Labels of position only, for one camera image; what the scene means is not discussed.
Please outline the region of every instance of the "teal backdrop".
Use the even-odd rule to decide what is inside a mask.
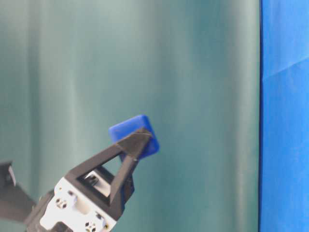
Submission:
[[[0,0],[0,160],[38,200],[146,114],[114,231],[257,232],[259,44],[258,0]]]

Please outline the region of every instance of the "black 3d-printed part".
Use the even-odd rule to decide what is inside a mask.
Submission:
[[[35,202],[19,185],[14,185],[14,177],[9,172],[11,164],[0,164],[0,218],[23,223]]]
[[[66,174],[65,178],[104,212],[118,220],[124,211],[125,203],[134,191],[132,173],[151,136],[152,134],[147,129],[136,130],[73,168]],[[116,176],[106,174],[106,170],[101,166],[116,156],[124,154],[123,163]],[[104,179],[111,179],[112,177],[111,193],[108,197],[85,181],[84,177],[93,170],[99,171]]]

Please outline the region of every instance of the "blue block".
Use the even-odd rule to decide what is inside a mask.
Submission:
[[[140,159],[142,159],[156,153],[160,147],[159,142],[155,137],[155,133],[150,125],[149,119],[146,115],[138,115],[110,127],[109,134],[112,138],[112,141],[116,143],[140,128],[146,128],[153,135],[153,137],[150,139],[149,144],[145,148],[144,153],[140,157]]]

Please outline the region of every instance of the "blue cube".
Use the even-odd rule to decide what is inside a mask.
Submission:
[[[156,153],[159,150],[159,142],[155,137],[155,133],[151,128],[149,119],[146,115],[138,115],[131,119],[128,119],[124,122],[121,122],[117,125],[114,125],[109,128],[109,134],[114,143],[128,136],[132,132],[136,131],[140,128],[146,128],[152,134],[152,138],[150,139],[147,147],[144,150],[144,153],[140,156],[140,159],[145,158],[149,155]]]

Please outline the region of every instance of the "blue paper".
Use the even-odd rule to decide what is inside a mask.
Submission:
[[[155,137],[155,133],[151,127],[149,119],[146,115],[138,115],[131,119],[128,119],[124,122],[121,122],[117,125],[114,125],[109,128],[109,134],[112,138],[112,141],[116,143],[117,141],[123,139],[124,137],[128,136],[132,132],[136,131],[137,129],[145,128],[151,132],[153,135],[148,143],[147,147],[145,148],[143,154],[140,156],[140,159],[147,157],[156,153],[159,150],[159,142]]]
[[[309,231],[309,1],[262,2],[260,231]]]

